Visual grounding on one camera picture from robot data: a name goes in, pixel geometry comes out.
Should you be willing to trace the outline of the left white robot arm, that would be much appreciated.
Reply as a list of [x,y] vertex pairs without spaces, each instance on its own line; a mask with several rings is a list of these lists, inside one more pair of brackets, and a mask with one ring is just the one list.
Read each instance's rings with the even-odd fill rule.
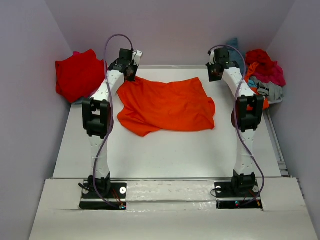
[[90,143],[91,171],[81,185],[84,199],[105,198],[111,191],[108,138],[114,125],[113,97],[124,82],[134,81],[143,53],[120,49],[95,93],[82,101],[82,124]]

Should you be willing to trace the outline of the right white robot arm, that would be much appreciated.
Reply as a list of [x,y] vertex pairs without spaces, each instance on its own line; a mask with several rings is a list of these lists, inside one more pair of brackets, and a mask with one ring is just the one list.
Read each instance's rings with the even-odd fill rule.
[[262,121],[264,98],[245,81],[236,61],[232,61],[229,45],[217,45],[208,51],[206,64],[210,82],[223,80],[233,94],[231,123],[237,136],[236,162],[231,180],[215,183],[217,198],[244,198],[257,186],[253,154],[254,136]]

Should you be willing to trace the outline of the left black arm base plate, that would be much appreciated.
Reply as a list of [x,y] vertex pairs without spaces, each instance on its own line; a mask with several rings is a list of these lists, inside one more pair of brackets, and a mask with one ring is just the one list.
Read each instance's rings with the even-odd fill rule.
[[82,210],[125,211],[127,209],[127,183],[112,181],[107,194],[100,193],[99,197],[86,180],[78,184],[81,187],[79,208]]

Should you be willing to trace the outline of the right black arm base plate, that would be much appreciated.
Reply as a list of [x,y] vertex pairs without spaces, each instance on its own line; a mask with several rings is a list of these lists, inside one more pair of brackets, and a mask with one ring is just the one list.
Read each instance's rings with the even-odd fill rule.
[[259,185],[256,181],[254,186],[235,192],[232,183],[229,181],[218,181],[214,183],[214,188],[210,194],[215,198],[218,210],[238,210],[238,209],[263,209],[261,197],[257,197]]

